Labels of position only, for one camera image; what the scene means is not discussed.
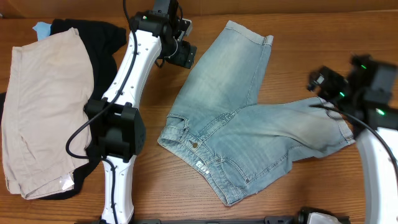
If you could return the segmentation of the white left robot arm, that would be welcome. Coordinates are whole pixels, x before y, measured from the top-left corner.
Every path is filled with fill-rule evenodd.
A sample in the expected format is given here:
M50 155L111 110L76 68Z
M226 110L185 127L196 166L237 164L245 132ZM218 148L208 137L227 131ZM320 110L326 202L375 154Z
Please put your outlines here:
M92 142L99 148L105 174L100 223L131 223L133 167L146 140L139 104L153 66L165 62L191 68L197 48L185 41L192 22L177 0L156 1L153 9L127 19L128 46L119 70L100 100L90 100Z

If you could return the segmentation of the light blue denim shorts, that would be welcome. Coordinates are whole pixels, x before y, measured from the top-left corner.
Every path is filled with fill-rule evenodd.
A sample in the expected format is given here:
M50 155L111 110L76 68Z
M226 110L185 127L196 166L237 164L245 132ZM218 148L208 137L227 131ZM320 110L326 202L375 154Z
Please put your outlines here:
M227 206L287 174L294 161L354 143L320 98L261 105L272 36L229 21L191 70L158 142L198 171Z

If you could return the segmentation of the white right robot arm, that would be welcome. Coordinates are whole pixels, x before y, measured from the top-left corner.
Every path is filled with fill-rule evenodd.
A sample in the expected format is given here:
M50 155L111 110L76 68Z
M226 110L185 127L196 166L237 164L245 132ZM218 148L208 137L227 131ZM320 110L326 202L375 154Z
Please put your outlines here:
M366 223L397 223L397 110L389 106L397 65L354 55L343 77L323 66L309 74L309 91L354 127L366 193Z

